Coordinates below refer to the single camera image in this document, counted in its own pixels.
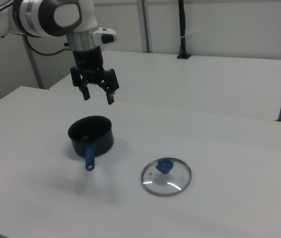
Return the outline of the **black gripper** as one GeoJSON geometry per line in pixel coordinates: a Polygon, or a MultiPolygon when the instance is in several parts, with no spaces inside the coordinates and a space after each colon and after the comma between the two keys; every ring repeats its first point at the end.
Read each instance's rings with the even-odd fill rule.
{"type": "Polygon", "coordinates": [[[74,87],[78,87],[85,101],[90,99],[87,84],[99,85],[106,92],[108,104],[114,103],[114,94],[119,89],[114,69],[105,70],[101,47],[87,51],[73,51],[75,66],[70,69],[74,87]]]}

